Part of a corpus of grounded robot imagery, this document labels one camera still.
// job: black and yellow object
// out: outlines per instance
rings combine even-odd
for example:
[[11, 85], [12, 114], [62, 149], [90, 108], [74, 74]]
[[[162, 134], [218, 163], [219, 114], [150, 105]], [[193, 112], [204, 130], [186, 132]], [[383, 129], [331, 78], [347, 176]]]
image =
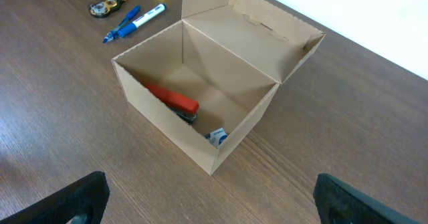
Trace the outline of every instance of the black and yellow object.
[[120, 6], [127, 0], [102, 0], [97, 3], [89, 4], [89, 13], [92, 17], [107, 17], [114, 11], [120, 9]]

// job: wooden table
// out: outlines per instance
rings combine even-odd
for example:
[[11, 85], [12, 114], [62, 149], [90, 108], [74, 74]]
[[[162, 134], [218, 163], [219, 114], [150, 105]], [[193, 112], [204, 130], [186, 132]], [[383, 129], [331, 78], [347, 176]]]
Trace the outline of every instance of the wooden table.
[[428, 223], [426, 80], [281, 6], [328, 35], [209, 177], [126, 102], [110, 62], [179, 20], [181, 0], [107, 45], [160, 1], [106, 19], [91, 1], [0, 0], [0, 219], [99, 170], [104, 223], [319, 223], [319, 173]]

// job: blue marker cap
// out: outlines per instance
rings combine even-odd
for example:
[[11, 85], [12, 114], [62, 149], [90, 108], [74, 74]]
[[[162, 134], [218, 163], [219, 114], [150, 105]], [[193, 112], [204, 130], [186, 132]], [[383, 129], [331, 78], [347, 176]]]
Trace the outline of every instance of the blue marker cap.
[[132, 33], [133, 31], [135, 31], [135, 29], [136, 29], [135, 24], [129, 23], [127, 26], [125, 26], [122, 29], [120, 29], [118, 31], [118, 34], [119, 34], [120, 37], [125, 37], [129, 33]]

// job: pen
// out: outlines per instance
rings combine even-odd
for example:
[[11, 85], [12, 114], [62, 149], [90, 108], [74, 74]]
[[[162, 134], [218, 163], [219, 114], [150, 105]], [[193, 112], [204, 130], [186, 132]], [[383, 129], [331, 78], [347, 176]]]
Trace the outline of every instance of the pen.
[[135, 19], [132, 23], [129, 23], [126, 27], [122, 28], [118, 31], [120, 37], [125, 37], [129, 33], [132, 33], [135, 31], [138, 27], [145, 24], [148, 20], [152, 19], [153, 17], [157, 16], [159, 13], [162, 13], [167, 6], [163, 3], [157, 5], [154, 9], [148, 11], [143, 16], [139, 17], [138, 19]]
[[109, 41], [112, 41], [113, 39], [116, 39], [118, 37], [118, 31], [121, 29], [125, 24], [127, 24], [132, 18], [135, 17], [135, 15], [140, 11], [140, 6], [136, 6], [133, 10], [131, 10], [128, 14], [126, 14], [125, 18], [119, 23], [117, 27], [115, 27], [112, 31], [107, 33], [107, 36], [102, 40], [102, 43], [107, 43]]

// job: red object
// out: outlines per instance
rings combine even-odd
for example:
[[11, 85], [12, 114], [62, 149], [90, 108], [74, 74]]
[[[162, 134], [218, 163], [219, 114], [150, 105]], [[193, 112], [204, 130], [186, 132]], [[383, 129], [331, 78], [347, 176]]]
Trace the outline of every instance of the red object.
[[154, 84], [145, 84], [144, 87], [146, 87], [154, 96], [156, 96], [156, 98], [164, 102], [167, 106], [182, 110], [189, 114], [196, 114], [198, 111], [198, 102], [191, 98]]

